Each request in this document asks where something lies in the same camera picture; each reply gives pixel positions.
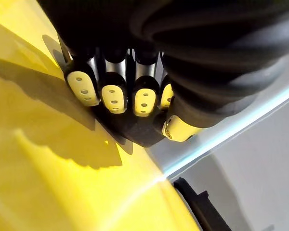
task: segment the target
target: small hole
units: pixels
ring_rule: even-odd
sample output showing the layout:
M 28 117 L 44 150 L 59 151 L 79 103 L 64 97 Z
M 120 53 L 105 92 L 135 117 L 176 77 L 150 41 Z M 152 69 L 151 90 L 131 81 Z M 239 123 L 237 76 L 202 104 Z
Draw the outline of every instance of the small hole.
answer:
M 171 136 L 171 134 L 170 134 L 168 131 L 166 131 L 166 135 L 167 135 L 167 137 L 168 137 L 169 139 L 172 139 L 172 136 Z

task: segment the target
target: black object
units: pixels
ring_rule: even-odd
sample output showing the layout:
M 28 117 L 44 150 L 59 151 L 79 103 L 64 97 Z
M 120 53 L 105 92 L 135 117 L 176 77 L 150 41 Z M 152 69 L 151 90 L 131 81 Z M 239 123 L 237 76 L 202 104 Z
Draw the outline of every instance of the black object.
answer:
M 174 187 L 182 194 L 203 231 L 231 231 L 224 219 L 212 205 L 207 191 L 195 193 L 183 178 L 173 182 Z
M 141 122 L 129 115 L 132 110 L 126 118 L 113 117 L 116 123 L 98 118 L 140 145 L 163 138 L 149 132 L 154 130 L 151 116 L 159 113 L 166 114 L 159 118 L 175 114 L 189 125 L 208 128 L 244 110 L 282 73 L 281 58 L 289 53 L 289 0 L 38 2 L 73 57 L 87 60 L 101 47 L 113 59 L 122 55 L 113 48 L 124 47 L 143 50 L 139 57 L 151 63 L 152 51 L 164 52 L 175 95 L 169 112 L 156 109 Z M 128 79 L 127 86 L 131 104 Z

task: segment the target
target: gray surface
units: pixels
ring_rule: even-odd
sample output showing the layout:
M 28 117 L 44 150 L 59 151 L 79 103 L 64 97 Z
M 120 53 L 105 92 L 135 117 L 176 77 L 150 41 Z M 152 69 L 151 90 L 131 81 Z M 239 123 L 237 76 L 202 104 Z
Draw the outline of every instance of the gray surface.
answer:
M 234 231 L 289 231 L 289 103 L 179 176 Z

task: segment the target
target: robotic hand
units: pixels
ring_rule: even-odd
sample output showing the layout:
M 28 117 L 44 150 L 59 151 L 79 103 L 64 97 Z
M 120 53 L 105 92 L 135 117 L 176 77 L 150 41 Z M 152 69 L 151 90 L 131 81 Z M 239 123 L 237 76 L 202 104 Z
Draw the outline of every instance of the robotic hand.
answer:
M 289 53 L 289 0 L 39 2 L 73 58 L 75 96 L 142 146 L 183 142 L 241 112 Z

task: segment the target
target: yellow table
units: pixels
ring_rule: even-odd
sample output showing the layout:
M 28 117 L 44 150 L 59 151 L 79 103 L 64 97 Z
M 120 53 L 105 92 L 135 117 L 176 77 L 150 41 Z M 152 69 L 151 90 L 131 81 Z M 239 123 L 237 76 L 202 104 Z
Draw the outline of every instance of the yellow table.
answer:
M 0 231 L 197 231 L 145 149 L 76 100 L 59 51 L 35 1 L 0 0 Z

